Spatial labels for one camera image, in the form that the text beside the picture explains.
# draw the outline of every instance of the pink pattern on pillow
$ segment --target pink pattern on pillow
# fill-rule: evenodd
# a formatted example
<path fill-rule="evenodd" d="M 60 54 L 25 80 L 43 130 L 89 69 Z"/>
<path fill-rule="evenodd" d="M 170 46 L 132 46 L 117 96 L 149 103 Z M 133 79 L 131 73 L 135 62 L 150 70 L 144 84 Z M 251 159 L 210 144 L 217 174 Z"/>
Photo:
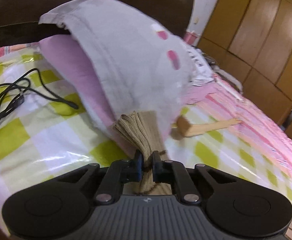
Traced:
<path fill-rule="evenodd" d="M 168 39 L 168 34 L 165 31 L 159 31 L 159 32 L 157 32 L 157 35 L 163 40 Z"/>
<path fill-rule="evenodd" d="M 167 56 L 172 61 L 172 64 L 174 66 L 174 69 L 175 70 L 179 70 L 181 68 L 181 66 L 179 64 L 179 58 L 177 56 L 177 53 L 175 51 L 173 51 L 173 50 L 169 50 L 167 52 Z"/>

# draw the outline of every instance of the folded fabric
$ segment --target folded fabric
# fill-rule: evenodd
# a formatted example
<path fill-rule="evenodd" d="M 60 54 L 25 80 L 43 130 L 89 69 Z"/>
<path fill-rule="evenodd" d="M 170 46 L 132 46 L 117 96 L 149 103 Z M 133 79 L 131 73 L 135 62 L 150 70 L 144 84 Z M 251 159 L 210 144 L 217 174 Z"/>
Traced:
<path fill-rule="evenodd" d="M 213 75 L 214 72 L 205 60 L 205 58 L 201 54 L 200 49 L 195 49 L 192 46 L 186 44 L 186 49 L 188 52 L 188 55 L 195 63 L 194 68 L 194 78 L 192 85 L 193 86 L 203 86 L 209 82 L 212 82 L 214 80 Z"/>
<path fill-rule="evenodd" d="M 193 70 L 179 37 L 116 0 L 73 0 L 42 15 L 39 23 L 65 26 L 72 33 L 116 119 L 153 110 L 161 135 L 168 136 Z"/>
<path fill-rule="evenodd" d="M 168 160 L 164 144 L 158 132 L 156 113 L 154 111 L 133 112 L 130 115 L 121 115 L 113 126 L 127 141 L 135 145 L 144 158 L 143 178 L 137 184 L 136 193 L 144 195 L 171 195 L 170 185 L 166 183 L 155 183 L 151 169 L 151 154 L 159 151 L 162 160 Z"/>

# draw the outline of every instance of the black cable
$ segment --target black cable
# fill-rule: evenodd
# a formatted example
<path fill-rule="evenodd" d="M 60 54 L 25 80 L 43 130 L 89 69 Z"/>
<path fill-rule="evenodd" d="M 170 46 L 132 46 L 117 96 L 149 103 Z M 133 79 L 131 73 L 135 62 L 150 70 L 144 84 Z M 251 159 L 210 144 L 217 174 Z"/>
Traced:
<path fill-rule="evenodd" d="M 33 71 L 37 71 L 41 85 L 47 90 L 47 92 L 49 92 L 55 98 L 48 97 L 48 96 L 38 92 L 37 90 L 31 88 L 31 82 L 28 78 L 26 78 L 26 76 Z M 26 86 L 19 85 L 19 83 L 21 83 L 21 82 L 27 82 L 27 85 Z M 9 115 L 10 113 L 12 113 L 18 106 L 20 106 L 25 101 L 24 93 L 27 91 L 35 92 L 37 95 L 39 95 L 47 100 L 50 100 L 50 101 L 64 103 L 64 104 L 69 105 L 70 107 L 72 107 L 73 109 L 76 109 L 76 110 L 79 108 L 78 105 L 75 104 L 74 102 L 63 99 L 62 97 L 60 97 L 59 95 L 57 95 L 53 91 L 51 91 L 48 87 L 46 87 L 43 80 L 42 80 L 41 73 L 40 73 L 38 68 L 33 68 L 33 69 L 27 71 L 24 75 L 22 75 L 20 78 L 18 78 L 13 83 L 0 84 L 0 87 L 5 87 L 5 86 L 7 86 L 5 88 L 5 90 L 0 93 L 0 108 L 1 108 L 1 105 L 4 101 L 4 99 L 6 98 L 7 94 L 10 91 L 17 89 L 17 90 L 19 90 L 19 94 L 14 96 L 14 98 L 9 102 L 9 104 L 7 105 L 7 107 L 3 111 L 0 111 L 0 120 L 2 118 L 6 117 L 7 115 Z"/>

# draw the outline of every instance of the bed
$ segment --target bed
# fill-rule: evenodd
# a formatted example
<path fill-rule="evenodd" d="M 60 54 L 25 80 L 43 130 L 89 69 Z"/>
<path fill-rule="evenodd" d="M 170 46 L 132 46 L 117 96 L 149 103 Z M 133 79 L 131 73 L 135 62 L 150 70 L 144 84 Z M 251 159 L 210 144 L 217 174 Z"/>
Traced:
<path fill-rule="evenodd" d="M 91 125 L 76 90 L 46 61 L 38 44 L 9 47 L 68 33 L 54 25 L 38 25 L 37 21 L 41 14 L 69 0 L 40 1 L 0 0 L 0 83 L 15 80 L 36 67 L 44 73 L 50 89 L 80 107 L 73 111 L 29 96 L 29 102 L 18 113 L 0 124 L 0 227 L 4 230 L 1 207 L 13 193 L 87 163 L 109 166 L 114 160 L 127 158 L 115 142 Z M 120 1 L 181 37 L 193 6 L 193 0 Z M 36 76 L 30 78 L 38 84 Z M 165 140 L 169 157 L 186 167 L 205 163 L 272 188 L 292 203 L 292 141 L 254 104 L 218 76 L 215 78 L 218 82 L 212 85 L 214 92 L 207 93 L 200 102 L 185 105 L 181 114 L 197 124 L 234 117 L 243 122 L 192 138 L 182 138 L 173 125 Z"/>

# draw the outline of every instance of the white wall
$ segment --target white wall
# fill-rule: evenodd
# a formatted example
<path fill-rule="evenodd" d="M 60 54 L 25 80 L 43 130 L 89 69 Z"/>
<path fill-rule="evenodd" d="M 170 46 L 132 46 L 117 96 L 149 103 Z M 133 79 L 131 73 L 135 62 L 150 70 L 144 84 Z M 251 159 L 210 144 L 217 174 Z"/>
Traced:
<path fill-rule="evenodd" d="M 217 0 L 195 0 L 193 13 L 188 26 L 190 31 L 194 31 L 197 34 L 202 34 L 209 17 L 214 10 L 216 2 Z M 197 24 L 194 23 L 196 17 L 199 18 Z"/>

